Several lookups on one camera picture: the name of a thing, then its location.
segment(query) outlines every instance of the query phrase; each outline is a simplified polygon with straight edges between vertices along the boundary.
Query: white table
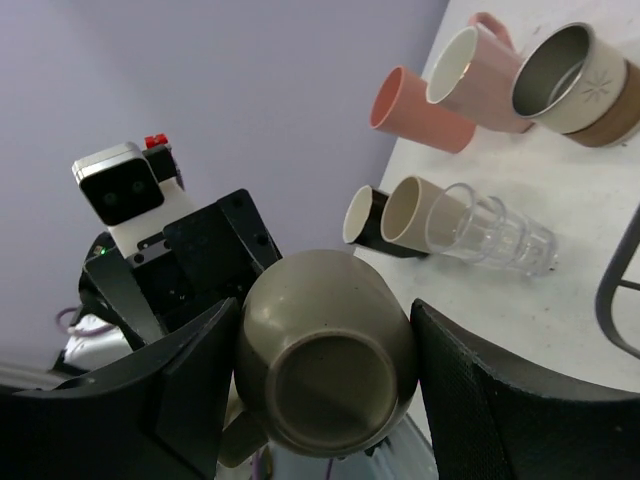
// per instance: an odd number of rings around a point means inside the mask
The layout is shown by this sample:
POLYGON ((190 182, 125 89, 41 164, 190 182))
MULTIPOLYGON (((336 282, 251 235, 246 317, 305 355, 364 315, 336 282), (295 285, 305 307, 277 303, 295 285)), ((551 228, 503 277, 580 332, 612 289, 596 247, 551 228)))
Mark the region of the white table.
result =
MULTIPOLYGON (((424 78, 449 39, 477 11, 500 18, 525 54, 556 28, 583 20, 640 63, 637 0, 451 0, 424 78)), ((357 249, 356 255, 380 272, 407 313, 411 302, 422 298, 469 331, 535 363, 640 391, 640 361, 605 339, 594 313, 604 269, 640 203, 640 135, 626 146, 590 150, 541 127, 520 136, 478 129, 458 155, 400 139, 381 188, 390 192, 412 174, 441 187, 468 182, 500 197, 556 232, 560 256, 555 272, 530 280, 452 258, 399 260, 357 249)), ((638 274, 627 278, 640 278, 640 265, 632 264, 630 271, 638 274)), ((616 319, 625 321, 624 333, 640 345, 640 314, 633 314, 640 312, 640 294, 621 296, 618 303, 616 319)), ((419 391, 409 413, 430 438, 419 391)))

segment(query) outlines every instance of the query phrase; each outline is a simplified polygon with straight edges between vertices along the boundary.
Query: transparent plastic cup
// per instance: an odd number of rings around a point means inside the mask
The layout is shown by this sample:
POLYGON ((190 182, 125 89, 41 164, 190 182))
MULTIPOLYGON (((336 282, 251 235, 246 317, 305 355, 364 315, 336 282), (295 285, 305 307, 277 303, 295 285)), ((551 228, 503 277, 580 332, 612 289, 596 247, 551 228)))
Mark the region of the transparent plastic cup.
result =
POLYGON ((549 273, 557 252, 550 230, 465 183, 451 185, 434 201, 425 234, 433 253, 531 276, 549 273))

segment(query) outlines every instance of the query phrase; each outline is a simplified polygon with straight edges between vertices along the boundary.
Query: pink mug handle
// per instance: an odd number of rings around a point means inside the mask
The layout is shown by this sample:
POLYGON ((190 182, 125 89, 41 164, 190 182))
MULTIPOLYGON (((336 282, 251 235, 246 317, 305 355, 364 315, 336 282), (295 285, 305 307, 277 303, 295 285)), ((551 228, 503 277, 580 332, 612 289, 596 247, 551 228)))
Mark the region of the pink mug handle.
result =
POLYGON ((515 52, 516 49, 513 46, 511 36, 509 35, 507 27, 505 27, 504 23, 502 23, 500 20, 498 20, 488 12, 478 12, 473 14, 469 19, 468 25, 473 26, 477 25, 478 23, 481 23, 482 25, 487 27, 498 40, 500 40, 503 44, 505 44, 515 52))

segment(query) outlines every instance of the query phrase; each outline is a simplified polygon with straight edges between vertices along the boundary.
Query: black cup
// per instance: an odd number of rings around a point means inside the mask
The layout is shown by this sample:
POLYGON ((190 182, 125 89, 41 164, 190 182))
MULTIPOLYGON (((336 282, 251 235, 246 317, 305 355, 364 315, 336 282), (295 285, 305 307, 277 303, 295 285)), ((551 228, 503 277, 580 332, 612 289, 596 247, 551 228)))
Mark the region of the black cup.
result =
POLYGON ((398 258, 425 257, 426 253, 386 242, 380 232, 382 211, 389 195, 365 185, 353 196, 342 225, 342 240, 398 258))

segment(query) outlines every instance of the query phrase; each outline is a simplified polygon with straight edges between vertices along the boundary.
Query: camera lens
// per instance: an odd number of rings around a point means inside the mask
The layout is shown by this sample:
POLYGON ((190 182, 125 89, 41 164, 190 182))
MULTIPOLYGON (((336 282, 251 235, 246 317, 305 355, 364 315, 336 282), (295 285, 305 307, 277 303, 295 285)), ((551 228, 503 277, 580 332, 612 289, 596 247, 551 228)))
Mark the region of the camera lens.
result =
POLYGON ((109 192, 102 197, 102 201, 107 207, 113 207, 118 203, 118 196, 113 192, 109 192))
POLYGON ((138 180, 136 182, 133 182, 133 184, 131 185, 131 189, 133 190, 133 193, 142 193, 144 192, 145 189, 145 185, 144 182, 138 180))

